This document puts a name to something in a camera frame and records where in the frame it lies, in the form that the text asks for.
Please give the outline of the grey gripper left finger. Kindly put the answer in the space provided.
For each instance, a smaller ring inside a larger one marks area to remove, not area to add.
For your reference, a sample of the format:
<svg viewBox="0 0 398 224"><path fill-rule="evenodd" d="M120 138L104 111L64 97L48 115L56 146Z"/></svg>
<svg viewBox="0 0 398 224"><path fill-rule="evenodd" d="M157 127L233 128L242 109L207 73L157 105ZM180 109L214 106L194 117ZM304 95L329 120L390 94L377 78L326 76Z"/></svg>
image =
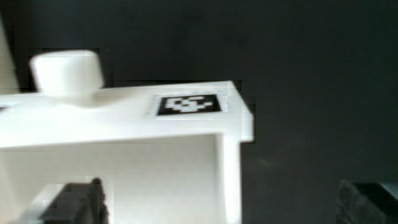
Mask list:
<svg viewBox="0 0 398 224"><path fill-rule="evenodd" d="M43 224L109 224L102 179L68 183L40 216Z"/></svg>

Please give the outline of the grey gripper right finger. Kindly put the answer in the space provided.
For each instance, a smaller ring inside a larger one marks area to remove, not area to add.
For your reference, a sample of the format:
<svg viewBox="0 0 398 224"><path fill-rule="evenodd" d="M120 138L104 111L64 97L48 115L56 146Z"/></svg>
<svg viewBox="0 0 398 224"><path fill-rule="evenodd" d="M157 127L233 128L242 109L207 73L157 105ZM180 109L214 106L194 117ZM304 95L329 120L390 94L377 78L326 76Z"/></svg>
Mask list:
<svg viewBox="0 0 398 224"><path fill-rule="evenodd" d="M398 182L342 181L336 224L398 224Z"/></svg>

